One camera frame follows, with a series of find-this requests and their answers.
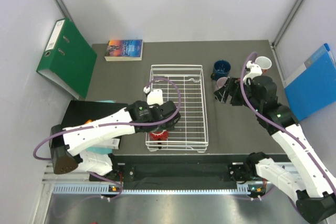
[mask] white wire rack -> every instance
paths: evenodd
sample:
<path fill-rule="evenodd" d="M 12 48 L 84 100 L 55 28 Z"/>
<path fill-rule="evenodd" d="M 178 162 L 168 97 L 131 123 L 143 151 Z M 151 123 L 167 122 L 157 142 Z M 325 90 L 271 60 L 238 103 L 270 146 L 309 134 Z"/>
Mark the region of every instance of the white wire rack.
<path fill-rule="evenodd" d="M 167 141 L 153 141 L 146 135 L 150 151 L 197 151 L 208 147 L 208 131 L 204 94 L 204 77 L 201 65 L 152 65 L 150 80 L 164 77 L 173 81 L 181 93 L 181 119 L 174 131 L 169 131 Z M 165 81 L 155 81 L 151 89 L 161 89 L 163 101 L 178 103 L 177 91 Z"/>

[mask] teal object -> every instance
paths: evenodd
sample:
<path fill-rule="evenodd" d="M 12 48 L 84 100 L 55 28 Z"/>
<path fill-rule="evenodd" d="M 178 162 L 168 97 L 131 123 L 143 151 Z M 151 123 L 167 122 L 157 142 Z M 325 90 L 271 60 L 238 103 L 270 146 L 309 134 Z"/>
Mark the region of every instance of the teal object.
<path fill-rule="evenodd" d="M 109 103 L 114 103 L 114 101 L 112 101 L 112 100 L 98 101 L 98 102 L 109 102 Z M 112 149 L 109 149 L 109 148 L 102 148 L 102 147 L 89 147 L 89 148 L 87 148 L 86 150 L 87 150 L 88 152 L 94 152 L 94 153 L 101 154 L 101 155 L 112 153 Z"/>

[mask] white wall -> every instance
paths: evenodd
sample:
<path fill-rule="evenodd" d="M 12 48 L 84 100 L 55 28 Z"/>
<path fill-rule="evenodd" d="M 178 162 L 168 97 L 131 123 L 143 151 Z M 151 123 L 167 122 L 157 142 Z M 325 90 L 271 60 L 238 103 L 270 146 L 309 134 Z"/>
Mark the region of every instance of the white wall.
<path fill-rule="evenodd" d="M 90 42 L 272 41 L 295 0 L 64 0 Z"/>
<path fill-rule="evenodd" d="M 0 0 L 1 223 L 28 223 L 45 162 L 34 147 L 59 123 L 70 96 L 35 72 L 56 19 L 53 0 Z M 41 155 L 50 156 L 48 149 Z"/>
<path fill-rule="evenodd" d="M 335 17 L 335 0 L 305 0 L 277 49 L 285 78 L 323 43 L 327 42 L 336 55 Z M 311 145 L 336 176 L 336 103 L 303 120 L 301 125 Z"/>

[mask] blue mug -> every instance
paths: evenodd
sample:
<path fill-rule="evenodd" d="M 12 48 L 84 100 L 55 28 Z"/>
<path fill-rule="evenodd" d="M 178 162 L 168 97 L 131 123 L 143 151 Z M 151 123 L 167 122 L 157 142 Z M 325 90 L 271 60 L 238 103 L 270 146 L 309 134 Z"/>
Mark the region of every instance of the blue mug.
<path fill-rule="evenodd" d="M 212 70 L 211 79 L 217 81 L 221 77 L 228 77 L 231 65 L 226 60 L 216 61 Z"/>

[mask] blue binder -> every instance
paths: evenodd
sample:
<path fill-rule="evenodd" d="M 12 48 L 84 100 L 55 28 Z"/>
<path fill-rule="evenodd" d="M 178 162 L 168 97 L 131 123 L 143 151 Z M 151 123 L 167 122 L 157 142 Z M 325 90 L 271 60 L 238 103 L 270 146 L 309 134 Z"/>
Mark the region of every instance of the blue binder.
<path fill-rule="evenodd" d="M 336 67 L 328 44 L 304 65 L 306 70 L 285 87 L 289 106 L 299 121 L 336 101 Z"/>

